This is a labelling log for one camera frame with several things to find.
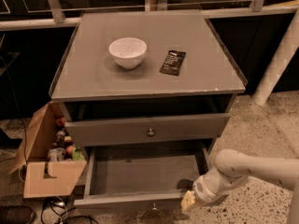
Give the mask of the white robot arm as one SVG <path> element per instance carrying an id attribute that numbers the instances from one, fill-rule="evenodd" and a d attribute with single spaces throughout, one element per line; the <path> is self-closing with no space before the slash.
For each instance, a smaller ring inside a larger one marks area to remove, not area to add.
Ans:
<path id="1" fill-rule="evenodd" d="M 200 175 L 181 203 L 183 211 L 212 204 L 229 190 L 249 182 L 250 177 L 293 192 L 287 224 L 299 224 L 299 160 L 265 158 L 246 155 L 234 149 L 223 149 L 215 157 L 214 166 Z"/>

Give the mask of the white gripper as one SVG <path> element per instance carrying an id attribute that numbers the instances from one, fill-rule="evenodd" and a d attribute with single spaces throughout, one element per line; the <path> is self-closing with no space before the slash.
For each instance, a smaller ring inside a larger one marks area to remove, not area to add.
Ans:
<path id="1" fill-rule="evenodd" d="M 218 203 L 221 198 L 222 183 L 218 173 L 200 175 L 192 184 L 193 191 L 187 191 L 180 202 L 182 211 L 200 207 L 202 203 Z"/>

